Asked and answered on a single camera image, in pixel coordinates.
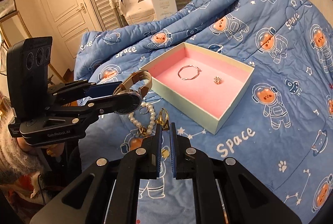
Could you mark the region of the left hand gold nails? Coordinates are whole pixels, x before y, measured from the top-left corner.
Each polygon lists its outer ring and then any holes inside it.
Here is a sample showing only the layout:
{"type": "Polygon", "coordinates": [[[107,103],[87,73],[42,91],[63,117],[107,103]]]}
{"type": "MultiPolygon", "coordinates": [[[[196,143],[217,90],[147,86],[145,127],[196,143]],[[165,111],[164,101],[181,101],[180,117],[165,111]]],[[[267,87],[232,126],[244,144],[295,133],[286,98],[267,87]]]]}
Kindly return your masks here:
{"type": "MultiPolygon", "coordinates": [[[[29,144],[26,143],[26,141],[22,137],[17,138],[16,141],[21,150],[31,155],[37,155],[38,147],[30,146],[29,144]]],[[[46,153],[51,157],[59,157],[63,153],[64,147],[65,143],[58,143],[48,146],[42,146],[40,147],[40,149],[46,149],[46,153]]]]}

